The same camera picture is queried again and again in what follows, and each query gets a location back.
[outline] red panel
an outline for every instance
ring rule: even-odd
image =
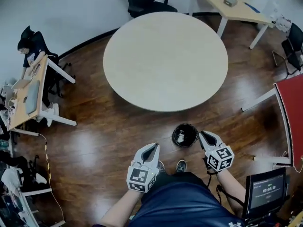
[[[294,166],[299,171],[303,164],[303,74],[276,85],[290,127]]]

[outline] white table top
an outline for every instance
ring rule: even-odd
[[[110,39],[105,76],[123,99],[138,107],[174,112],[197,106],[225,80],[228,57],[217,33],[181,13],[133,19]]]

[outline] small monitor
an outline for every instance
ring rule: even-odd
[[[261,218],[278,212],[286,196],[285,167],[248,176],[243,218]]]

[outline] black chair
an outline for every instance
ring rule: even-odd
[[[30,26],[26,27],[26,29],[22,32],[21,34],[21,38],[26,38],[26,39],[30,39],[32,42],[35,42],[36,40],[38,41],[43,41],[44,46],[45,46],[45,53],[48,55],[49,59],[55,63],[56,65],[59,65],[59,58],[58,55],[55,53],[50,52],[50,50],[47,48],[45,40],[43,38],[43,35],[40,31],[34,32],[30,29]],[[67,66],[71,66],[71,63],[66,63],[61,69],[65,70]],[[61,91],[60,91],[60,81],[64,80],[65,78],[62,77],[59,73],[54,71],[54,76],[53,76],[53,82],[51,83],[51,85],[48,88],[48,92],[55,95],[57,94],[57,96],[59,97],[63,97]],[[56,92],[53,91],[53,87],[56,85]]]
[[[286,54],[286,58],[278,54],[276,51],[272,51],[276,67],[278,67],[279,65],[285,62],[285,68],[287,72],[286,78],[290,75],[295,74],[297,71],[301,72],[301,67],[303,66],[303,64],[300,64],[300,61],[298,59],[299,55],[297,54],[297,52],[303,54],[302,43],[303,43],[303,32],[296,24],[292,23],[287,39],[282,42],[282,47]],[[283,59],[279,64],[277,64],[276,55]],[[296,68],[295,71],[291,73],[289,72],[287,67],[287,61],[289,64],[291,64],[293,67]]]
[[[128,0],[128,12],[132,17],[154,12],[177,12],[174,7],[168,5],[168,1],[164,0],[164,3],[161,3],[155,0]]]

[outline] display screen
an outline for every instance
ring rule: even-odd
[[[253,183],[250,208],[257,208],[283,197],[284,176]]]

